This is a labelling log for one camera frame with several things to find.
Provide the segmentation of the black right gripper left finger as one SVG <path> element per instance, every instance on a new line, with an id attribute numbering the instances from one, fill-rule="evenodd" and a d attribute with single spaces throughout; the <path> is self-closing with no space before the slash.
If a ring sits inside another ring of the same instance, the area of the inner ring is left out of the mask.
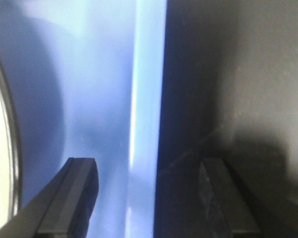
<path id="1" fill-rule="evenodd" d="M 94 158 L 69 158 L 53 179 L 0 228 L 0 238 L 84 238 L 99 191 Z"/>

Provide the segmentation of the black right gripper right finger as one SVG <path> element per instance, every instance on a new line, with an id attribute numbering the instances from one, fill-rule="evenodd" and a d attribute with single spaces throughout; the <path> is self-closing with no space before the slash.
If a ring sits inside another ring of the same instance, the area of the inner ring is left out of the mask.
<path id="1" fill-rule="evenodd" d="M 204 158 L 199 196 L 213 238 L 298 238 L 298 205 L 221 158 Z"/>

